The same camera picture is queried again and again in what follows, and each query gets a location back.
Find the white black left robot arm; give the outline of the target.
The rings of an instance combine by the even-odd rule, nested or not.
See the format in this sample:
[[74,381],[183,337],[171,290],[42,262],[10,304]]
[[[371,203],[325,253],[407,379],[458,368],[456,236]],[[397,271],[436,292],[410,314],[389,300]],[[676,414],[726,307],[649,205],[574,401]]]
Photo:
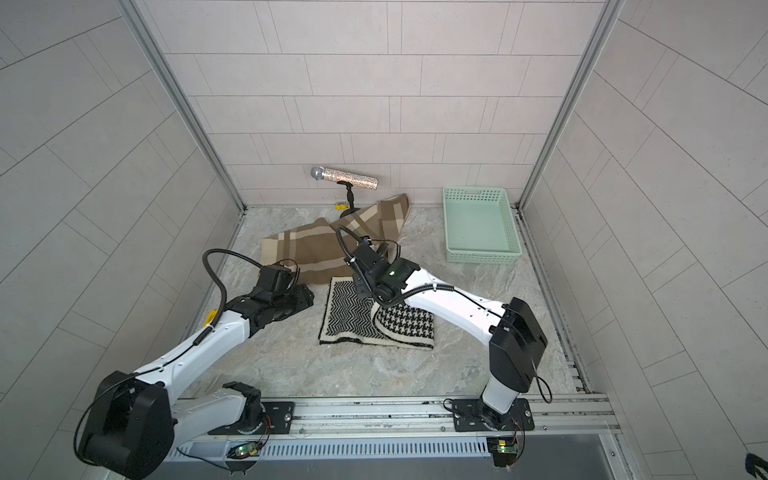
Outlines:
[[272,422],[260,391],[238,381],[178,405],[181,394],[210,366],[272,322],[312,306],[300,270],[262,266],[256,286],[234,299],[221,297],[214,318],[197,333],[137,371],[102,380],[76,426],[78,460],[128,479],[144,479],[168,454],[211,431],[270,434]]

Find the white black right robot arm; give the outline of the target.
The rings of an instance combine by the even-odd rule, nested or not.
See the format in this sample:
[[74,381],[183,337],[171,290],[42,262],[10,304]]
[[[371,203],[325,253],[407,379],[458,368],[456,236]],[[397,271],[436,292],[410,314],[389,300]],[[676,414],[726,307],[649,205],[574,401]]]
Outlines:
[[490,430],[522,428],[515,402],[538,379],[538,366],[548,340],[530,306],[514,297],[506,303],[483,299],[449,285],[417,263],[397,254],[390,261],[385,245],[376,248],[367,236],[351,236],[357,246],[337,238],[344,260],[353,271],[359,293],[383,308],[401,304],[429,312],[476,338],[489,354],[490,377],[476,405],[454,412],[476,418]]

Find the black white houndstooth scarf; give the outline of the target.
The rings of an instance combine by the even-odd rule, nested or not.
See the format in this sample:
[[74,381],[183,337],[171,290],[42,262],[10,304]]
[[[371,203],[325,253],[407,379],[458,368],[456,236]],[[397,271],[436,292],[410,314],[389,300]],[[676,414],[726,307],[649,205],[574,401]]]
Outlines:
[[405,304],[381,307],[371,298],[360,297],[351,277],[333,277],[318,340],[320,344],[353,342],[431,350],[434,316]]

